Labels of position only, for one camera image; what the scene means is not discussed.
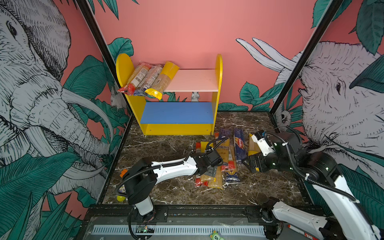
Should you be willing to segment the blue yellow crest spaghetti bag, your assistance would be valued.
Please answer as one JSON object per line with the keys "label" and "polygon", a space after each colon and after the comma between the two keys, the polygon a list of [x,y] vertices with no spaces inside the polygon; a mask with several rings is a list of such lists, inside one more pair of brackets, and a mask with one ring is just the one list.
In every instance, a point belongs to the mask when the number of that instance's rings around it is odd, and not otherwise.
{"label": "blue yellow crest spaghetti bag", "polygon": [[237,184],[241,182],[238,172],[236,170],[224,172],[224,177],[225,177],[225,182],[229,184],[231,183]]}

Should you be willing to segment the yellow Pastatime spaghetti bag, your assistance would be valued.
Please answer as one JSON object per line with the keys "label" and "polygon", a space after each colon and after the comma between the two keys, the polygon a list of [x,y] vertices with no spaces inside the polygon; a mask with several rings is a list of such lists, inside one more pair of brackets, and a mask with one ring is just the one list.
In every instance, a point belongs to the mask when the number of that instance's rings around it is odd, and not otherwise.
{"label": "yellow Pastatime spaghetti bag", "polygon": [[249,134],[248,156],[259,154],[261,152],[257,141],[258,139],[254,134]]}

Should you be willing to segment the green white sticker tag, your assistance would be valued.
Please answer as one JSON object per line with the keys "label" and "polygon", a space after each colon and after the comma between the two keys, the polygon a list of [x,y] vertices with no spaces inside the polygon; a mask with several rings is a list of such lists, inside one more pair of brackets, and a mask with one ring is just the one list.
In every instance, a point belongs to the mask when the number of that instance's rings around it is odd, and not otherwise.
{"label": "green white sticker tag", "polygon": [[213,231],[210,238],[211,240],[225,240],[217,231]]}

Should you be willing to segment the yellow shelf pink blue boards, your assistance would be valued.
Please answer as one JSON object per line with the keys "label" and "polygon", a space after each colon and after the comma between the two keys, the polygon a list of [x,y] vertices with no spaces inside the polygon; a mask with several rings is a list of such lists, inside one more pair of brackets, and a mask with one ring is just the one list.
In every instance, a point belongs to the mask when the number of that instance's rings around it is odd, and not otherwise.
{"label": "yellow shelf pink blue boards", "polygon": [[[212,135],[223,80],[223,57],[218,54],[214,69],[179,69],[167,61],[163,74],[171,79],[164,90],[165,102],[148,101],[144,96],[125,94],[144,135]],[[177,100],[176,93],[211,93],[209,102]]]}

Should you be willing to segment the red-ended labelled spaghetti bag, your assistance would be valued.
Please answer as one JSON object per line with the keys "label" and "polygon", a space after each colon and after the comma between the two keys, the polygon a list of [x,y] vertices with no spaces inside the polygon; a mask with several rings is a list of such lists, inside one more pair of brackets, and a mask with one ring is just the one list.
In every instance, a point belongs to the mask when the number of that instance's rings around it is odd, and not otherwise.
{"label": "red-ended labelled spaghetti bag", "polygon": [[[219,135],[219,132],[215,133],[216,139],[218,139],[218,135]],[[231,139],[230,139],[229,169],[226,171],[223,171],[223,172],[233,171],[233,170],[237,170],[237,165],[236,165],[236,160],[235,160],[234,145],[231,143]]]}

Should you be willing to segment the blue yellow-ended spaghetti bag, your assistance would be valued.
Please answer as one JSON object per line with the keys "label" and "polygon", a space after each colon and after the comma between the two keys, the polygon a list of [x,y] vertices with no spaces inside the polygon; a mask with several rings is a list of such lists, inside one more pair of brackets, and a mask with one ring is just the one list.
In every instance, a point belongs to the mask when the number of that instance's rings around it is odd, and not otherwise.
{"label": "blue yellow-ended spaghetti bag", "polygon": [[162,70],[163,65],[153,65],[142,80],[142,82],[134,91],[134,96],[145,96],[145,91],[153,85]]}

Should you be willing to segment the orange toy brick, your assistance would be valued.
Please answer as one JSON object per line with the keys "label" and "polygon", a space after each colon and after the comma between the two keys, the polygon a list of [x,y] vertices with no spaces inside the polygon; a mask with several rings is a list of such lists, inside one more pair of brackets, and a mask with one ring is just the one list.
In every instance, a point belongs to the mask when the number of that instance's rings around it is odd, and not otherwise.
{"label": "orange toy brick", "polygon": [[124,178],[124,175],[128,172],[127,169],[123,169],[120,173],[120,177],[123,179]]}

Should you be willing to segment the Ankara spaghetti bag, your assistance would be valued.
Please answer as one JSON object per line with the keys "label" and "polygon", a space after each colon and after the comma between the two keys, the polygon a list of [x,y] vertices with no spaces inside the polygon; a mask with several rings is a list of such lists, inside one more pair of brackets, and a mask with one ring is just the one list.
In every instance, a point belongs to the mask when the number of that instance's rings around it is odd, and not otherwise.
{"label": "Ankara spaghetti bag", "polygon": [[220,154],[223,159],[222,163],[222,171],[226,171],[229,169],[229,155],[230,155],[230,129],[220,129],[218,139],[228,138],[224,143],[220,144],[216,150]]}

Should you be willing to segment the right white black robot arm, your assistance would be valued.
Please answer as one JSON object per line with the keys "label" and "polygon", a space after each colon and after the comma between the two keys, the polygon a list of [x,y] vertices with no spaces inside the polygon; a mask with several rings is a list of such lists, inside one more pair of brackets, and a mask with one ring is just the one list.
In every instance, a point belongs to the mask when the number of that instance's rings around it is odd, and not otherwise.
{"label": "right white black robot arm", "polygon": [[333,213],[331,218],[313,215],[271,197],[259,210],[262,220],[273,225],[265,230],[267,239],[277,239],[284,223],[310,240],[384,238],[384,231],[369,218],[330,155],[308,153],[303,147],[302,138],[295,131],[278,134],[259,131],[251,135],[250,140],[260,150],[242,160],[252,173],[291,171],[312,185]]}

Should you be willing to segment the small colourful card box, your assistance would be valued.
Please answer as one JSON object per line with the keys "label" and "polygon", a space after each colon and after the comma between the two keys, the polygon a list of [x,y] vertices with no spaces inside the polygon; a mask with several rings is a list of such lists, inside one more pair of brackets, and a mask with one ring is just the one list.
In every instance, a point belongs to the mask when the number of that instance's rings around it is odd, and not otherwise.
{"label": "small colourful card box", "polygon": [[119,188],[119,193],[121,194],[125,194],[126,193],[126,189],[125,189],[125,186],[122,185],[120,188]]}

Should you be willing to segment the yellow green egg toy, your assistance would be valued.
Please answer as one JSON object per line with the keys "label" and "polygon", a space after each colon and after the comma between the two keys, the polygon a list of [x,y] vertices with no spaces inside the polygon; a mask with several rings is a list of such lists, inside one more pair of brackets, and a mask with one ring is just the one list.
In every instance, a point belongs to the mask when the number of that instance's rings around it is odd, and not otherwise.
{"label": "yellow green egg toy", "polygon": [[117,201],[118,202],[124,202],[126,200],[126,197],[124,196],[117,196]]}

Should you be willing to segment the blue Barilla spaghetti box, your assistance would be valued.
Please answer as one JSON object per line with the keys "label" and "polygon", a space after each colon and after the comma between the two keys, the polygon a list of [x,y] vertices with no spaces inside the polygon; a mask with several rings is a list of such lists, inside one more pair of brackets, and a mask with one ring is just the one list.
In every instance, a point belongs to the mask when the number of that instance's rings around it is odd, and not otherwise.
{"label": "blue Barilla spaghetti box", "polygon": [[242,129],[234,128],[234,144],[236,162],[241,164],[242,160],[247,157],[244,131]]}

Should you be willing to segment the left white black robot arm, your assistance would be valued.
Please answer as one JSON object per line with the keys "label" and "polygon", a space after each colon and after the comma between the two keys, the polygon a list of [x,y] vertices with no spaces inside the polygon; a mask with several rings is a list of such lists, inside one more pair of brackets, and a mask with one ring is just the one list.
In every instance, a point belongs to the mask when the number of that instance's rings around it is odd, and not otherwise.
{"label": "left white black robot arm", "polygon": [[149,158],[140,159],[122,177],[116,186],[115,194],[124,197],[131,205],[128,226],[131,237],[135,240],[147,240],[149,235],[137,236],[132,229],[134,211],[142,217],[142,223],[152,221],[156,216],[150,193],[156,184],[183,176],[201,176],[210,169],[222,165],[223,158],[216,148],[229,138],[223,137],[208,142],[203,153],[190,151],[186,157],[166,162],[152,162]]}

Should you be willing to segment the white perforated vent strip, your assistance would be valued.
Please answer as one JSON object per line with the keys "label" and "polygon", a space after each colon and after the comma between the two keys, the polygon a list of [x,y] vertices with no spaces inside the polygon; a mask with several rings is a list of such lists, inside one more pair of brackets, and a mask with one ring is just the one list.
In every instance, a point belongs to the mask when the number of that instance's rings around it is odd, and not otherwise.
{"label": "white perforated vent strip", "polygon": [[[251,236],[251,237],[265,237],[265,230],[263,226],[186,226],[186,225],[151,225],[132,227],[132,231],[137,236],[140,235],[158,235],[158,236],[171,236],[171,235],[210,235],[217,232],[225,236]],[[91,230],[91,235],[129,235],[129,226],[127,225],[95,225]]]}

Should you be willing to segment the yellow-topped spaghetti bag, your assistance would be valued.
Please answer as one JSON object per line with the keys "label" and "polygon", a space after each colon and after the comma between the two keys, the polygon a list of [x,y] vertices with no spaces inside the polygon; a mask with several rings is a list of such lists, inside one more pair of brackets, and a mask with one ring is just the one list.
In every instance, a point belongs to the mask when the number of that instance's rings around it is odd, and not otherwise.
{"label": "yellow-topped spaghetti bag", "polygon": [[149,97],[156,98],[159,101],[162,100],[164,91],[170,85],[179,69],[179,66],[167,61],[159,76],[154,81],[153,85],[149,89],[147,89],[145,93]]}
{"label": "yellow-topped spaghetti bag", "polygon": [[209,188],[224,189],[223,186],[223,174],[221,166],[214,167],[208,170],[206,174],[200,176],[200,181],[203,185]]}

